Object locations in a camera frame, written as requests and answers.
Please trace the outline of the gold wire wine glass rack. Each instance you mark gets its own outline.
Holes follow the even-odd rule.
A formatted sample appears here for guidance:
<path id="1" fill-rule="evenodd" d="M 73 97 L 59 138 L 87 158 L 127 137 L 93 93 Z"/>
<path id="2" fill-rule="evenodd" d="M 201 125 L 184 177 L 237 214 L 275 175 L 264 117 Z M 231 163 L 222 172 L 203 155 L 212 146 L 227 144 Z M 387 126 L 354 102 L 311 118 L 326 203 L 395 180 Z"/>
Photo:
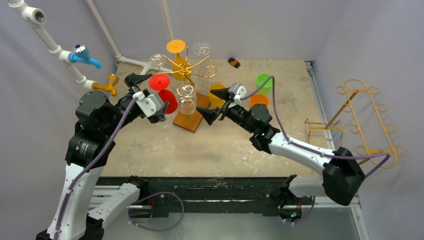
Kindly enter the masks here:
<path id="1" fill-rule="evenodd" d="M 214 66 L 206 65 L 205 61 L 210 57 L 211 47 L 206 44 L 204 46 L 194 47 L 193 51 L 196 55 L 203 57 L 198 63 L 191 65 L 187 57 L 176 55 L 174 60 L 170 60 L 175 70 L 159 70 L 160 74 L 174 74 L 176 80 L 181 81 L 182 86 L 176 89 L 178 97 L 179 113 L 173 120 L 173 124 L 195 133 L 203 119 L 203 116 L 197 111 L 197 98 L 201 97 L 206 100 L 206 96 L 197 92 L 197 87 L 191 79 L 191 76 L 200 78 L 212 78 L 216 75 Z M 207 75 L 193 73 L 193 67 L 200 65 L 206 70 Z"/>

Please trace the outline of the red plastic goblet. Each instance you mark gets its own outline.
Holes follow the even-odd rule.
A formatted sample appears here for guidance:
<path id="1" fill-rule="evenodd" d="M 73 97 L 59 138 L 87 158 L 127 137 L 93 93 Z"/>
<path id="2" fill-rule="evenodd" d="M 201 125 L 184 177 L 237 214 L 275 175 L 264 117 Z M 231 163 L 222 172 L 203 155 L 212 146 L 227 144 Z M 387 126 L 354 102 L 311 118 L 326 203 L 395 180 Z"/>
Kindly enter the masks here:
<path id="1" fill-rule="evenodd" d="M 150 78 L 148 84 L 152 90 L 157 91 L 163 102 L 169 101 L 165 113 L 174 113 L 177 110 L 178 103 L 176 96 L 172 93 L 171 90 L 167 89 L 167 87 L 170 85 L 170 78 L 166 74 L 158 73 Z"/>

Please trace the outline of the ribbed clear wine glass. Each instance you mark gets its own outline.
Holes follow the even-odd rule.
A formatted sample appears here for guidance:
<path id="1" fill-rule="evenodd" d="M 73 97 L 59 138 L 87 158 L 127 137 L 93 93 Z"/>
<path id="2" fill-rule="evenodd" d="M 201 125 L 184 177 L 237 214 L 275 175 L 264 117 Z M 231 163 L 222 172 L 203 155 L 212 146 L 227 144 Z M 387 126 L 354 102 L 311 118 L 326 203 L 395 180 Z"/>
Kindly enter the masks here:
<path id="1" fill-rule="evenodd" d="M 194 52 L 195 55 L 200 57 L 200 63 L 196 66 L 197 67 L 196 74 L 203 77 L 209 76 L 211 72 L 207 68 L 208 62 L 205 59 L 210 56 L 210 53 L 211 53 L 210 44 L 206 42 L 196 43 L 193 46 L 192 51 Z"/>

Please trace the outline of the yellow plastic goblet front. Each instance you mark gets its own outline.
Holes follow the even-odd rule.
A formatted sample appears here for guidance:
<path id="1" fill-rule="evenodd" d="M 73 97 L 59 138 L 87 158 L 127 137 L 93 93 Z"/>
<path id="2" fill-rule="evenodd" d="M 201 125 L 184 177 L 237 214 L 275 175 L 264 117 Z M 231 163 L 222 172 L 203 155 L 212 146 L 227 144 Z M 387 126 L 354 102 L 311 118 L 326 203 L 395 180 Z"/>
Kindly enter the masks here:
<path id="1" fill-rule="evenodd" d="M 166 45 L 166 50 L 175 54 L 175 58 L 172 60 L 174 64 L 172 64 L 172 71 L 177 71 L 180 69 L 179 65 L 182 63 L 186 63 L 186 58 L 181 56 L 180 53 L 187 49 L 186 43 L 181 39 L 174 39 L 168 42 Z"/>

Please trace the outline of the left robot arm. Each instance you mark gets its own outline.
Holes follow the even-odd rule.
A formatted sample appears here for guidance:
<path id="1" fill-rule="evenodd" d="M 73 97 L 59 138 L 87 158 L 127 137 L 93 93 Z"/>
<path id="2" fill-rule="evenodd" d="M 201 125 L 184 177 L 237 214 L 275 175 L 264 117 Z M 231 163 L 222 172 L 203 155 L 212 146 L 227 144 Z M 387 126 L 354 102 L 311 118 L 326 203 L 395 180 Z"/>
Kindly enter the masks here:
<path id="1" fill-rule="evenodd" d="M 90 209 L 95 186 L 115 147 L 119 130 L 136 118 L 147 118 L 152 124 L 166 119 L 168 102 L 157 93 L 139 88 L 150 77 L 150 74 L 129 74 L 124 80 L 128 92 L 116 104 L 99 90 L 80 98 L 75 111 L 78 120 L 65 155 L 65 180 L 59 205 L 50 226 L 36 235 L 38 240 L 100 240 L 130 204 L 142 205 L 148 201 L 148 182 L 132 175 L 117 193 Z"/>

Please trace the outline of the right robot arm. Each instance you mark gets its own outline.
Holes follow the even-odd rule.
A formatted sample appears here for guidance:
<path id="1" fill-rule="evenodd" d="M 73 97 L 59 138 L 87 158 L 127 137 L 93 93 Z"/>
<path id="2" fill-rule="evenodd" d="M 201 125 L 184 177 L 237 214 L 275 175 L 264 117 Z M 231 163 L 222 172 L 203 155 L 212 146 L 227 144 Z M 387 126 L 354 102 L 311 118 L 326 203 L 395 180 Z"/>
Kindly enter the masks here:
<path id="1" fill-rule="evenodd" d="M 271 125 L 273 118 L 265 104 L 254 104 L 245 109 L 237 102 L 241 95 L 234 94 L 230 88 L 217 89 L 216 93 L 224 97 L 225 103 L 221 108 L 196 107 L 209 125 L 216 120 L 230 119 L 252 135 L 249 141 L 258 151 L 285 157 L 308 167 L 320 175 L 318 189 L 322 193 L 339 205 L 351 203 L 366 175 L 348 149 L 321 148 L 285 136 L 282 130 Z"/>

